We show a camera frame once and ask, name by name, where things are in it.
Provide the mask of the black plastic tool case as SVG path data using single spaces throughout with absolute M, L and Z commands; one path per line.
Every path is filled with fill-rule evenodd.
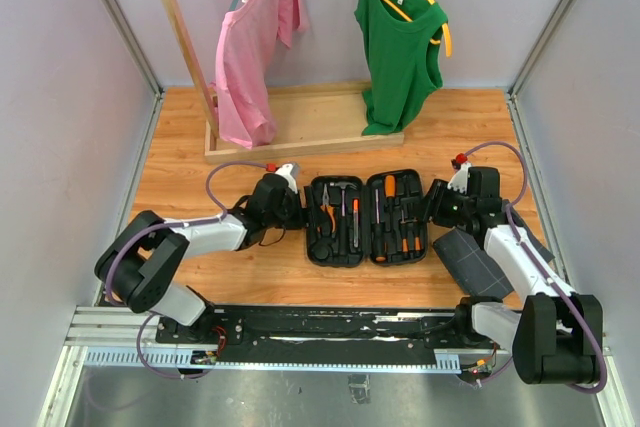
M 384 179 L 386 175 L 394 175 L 396 178 L 395 207 L 389 214 L 386 207 L 384 191 Z M 357 189 L 347 191 L 347 209 L 349 221 L 349 245 L 346 256 L 338 255 L 338 225 L 340 222 L 341 193 L 337 187 L 329 186 L 332 181 L 352 181 Z M 328 185 L 330 204 L 334 207 L 336 218 L 336 233 L 329 235 L 330 221 L 321 210 L 321 196 L 323 186 Z M 426 225 L 418 220 L 418 207 L 423 198 L 423 186 L 417 171 L 413 169 L 400 169 L 383 173 L 376 173 L 363 180 L 356 176 L 328 175 L 318 176 L 309 184 L 312 186 L 316 201 L 316 220 L 318 228 L 310 230 L 306 221 L 306 253 L 307 258 L 314 264 L 322 267 L 353 268 L 368 261 L 381 267 L 392 267 L 415 263 L 422 260 L 428 251 L 428 230 Z M 384 229 L 387 260 L 382 263 L 375 261 L 373 255 L 373 230 L 375 223 L 374 189 L 380 191 L 382 206 L 381 222 Z M 356 250 L 353 247 L 353 216 L 352 202 L 354 198 L 360 200 L 359 228 L 360 243 Z M 400 234 L 400 222 L 402 208 L 406 208 L 409 258 L 405 259 L 402 252 L 402 240 Z M 411 238 L 411 222 L 416 220 L 419 225 L 421 251 L 413 252 L 413 240 Z

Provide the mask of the slim black orange screwdriver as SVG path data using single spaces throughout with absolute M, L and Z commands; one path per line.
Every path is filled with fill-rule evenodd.
M 411 222 L 411 238 L 413 240 L 413 252 L 418 254 L 421 251 L 421 240 L 420 240 L 420 232 L 419 225 L 416 220 Z

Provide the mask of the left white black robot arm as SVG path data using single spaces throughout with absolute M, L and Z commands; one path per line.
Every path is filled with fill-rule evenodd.
M 151 210 L 139 213 L 96 262 L 94 273 L 109 301 L 168 317 L 192 342 L 207 340 L 214 330 L 212 306 L 174 280 L 178 267 L 191 257 L 248 249 L 270 229 L 302 228 L 297 172 L 295 163 L 268 168 L 246 199 L 212 217 L 169 220 Z

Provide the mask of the small orange screwdriver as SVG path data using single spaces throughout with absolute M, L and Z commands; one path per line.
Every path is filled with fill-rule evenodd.
M 385 191 L 387 211 L 389 212 L 389 214 L 392 214 L 395 207 L 395 197 L 396 197 L 396 178 L 394 175 L 385 176 L 384 191 Z

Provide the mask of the steel claw hammer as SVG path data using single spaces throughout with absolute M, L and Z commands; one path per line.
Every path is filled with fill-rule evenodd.
M 352 181 L 332 181 L 329 183 L 331 187 L 337 187 L 341 193 L 340 203 L 340 222 L 338 225 L 338 255 L 340 257 L 346 256 L 349 245 L 349 221 L 348 221 L 348 209 L 347 209 L 347 191 L 349 189 L 356 190 L 357 185 Z

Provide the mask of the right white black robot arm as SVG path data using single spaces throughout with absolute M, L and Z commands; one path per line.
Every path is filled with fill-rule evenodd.
M 463 300 L 464 315 L 452 324 L 460 344 L 474 347 L 491 339 L 510 352 L 527 384 L 562 384 L 582 393 L 606 386 L 601 303 L 549 267 L 527 230 L 516 224 L 512 204 L 501 198 L 497 169 L 465 164 L 450 181 L 434 180 L 418 217 L 472 236 L 523 302 L 516 313 L 495 297 Z

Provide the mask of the thin black orange screwdriver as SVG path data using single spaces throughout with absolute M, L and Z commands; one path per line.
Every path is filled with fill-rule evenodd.
M 409 258 L 409 246 L 408 246 L 408 231 L 407 231 L 407 214 L 406 208 L 402 208 L 401 222 L 400 222 L 400 234 L 402 240 L 402 252 L 405 259 Z

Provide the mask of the orange handled pliers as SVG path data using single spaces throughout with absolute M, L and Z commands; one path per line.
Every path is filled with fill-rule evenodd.
M 336 233 L 336 218 L 334 213 L 334 207 L 330 204 L 330 196 L 328 192 L 328 185 L 323 186 L 321 196 L 321 210 L 326 214 L 330 221 L 329 235 L 334 237 Z

